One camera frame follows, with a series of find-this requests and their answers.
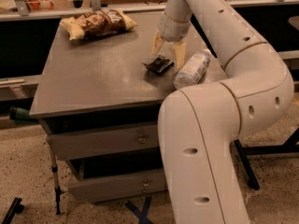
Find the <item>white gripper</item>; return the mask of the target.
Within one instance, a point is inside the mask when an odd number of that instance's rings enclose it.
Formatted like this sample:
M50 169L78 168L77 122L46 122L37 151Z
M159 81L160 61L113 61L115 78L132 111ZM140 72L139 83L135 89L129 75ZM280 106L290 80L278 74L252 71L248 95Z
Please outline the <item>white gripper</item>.
M167 0L165 10L158 22L158 32L154 34L152 53L158 54L164 41L176 42L172 47L176 69L179 71L185 64L186 43L183 39L191 26L192 10L185 0Z

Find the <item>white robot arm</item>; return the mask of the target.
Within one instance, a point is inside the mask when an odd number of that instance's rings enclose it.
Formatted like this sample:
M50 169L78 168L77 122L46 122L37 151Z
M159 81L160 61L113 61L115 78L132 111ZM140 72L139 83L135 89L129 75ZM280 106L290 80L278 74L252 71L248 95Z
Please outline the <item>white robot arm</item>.
M158 137L176 224L250 224L230 145L275 123L292 103L293 81L273 47L224 0L168 0L158 25L178 41L195 17L225 79L164 99Z

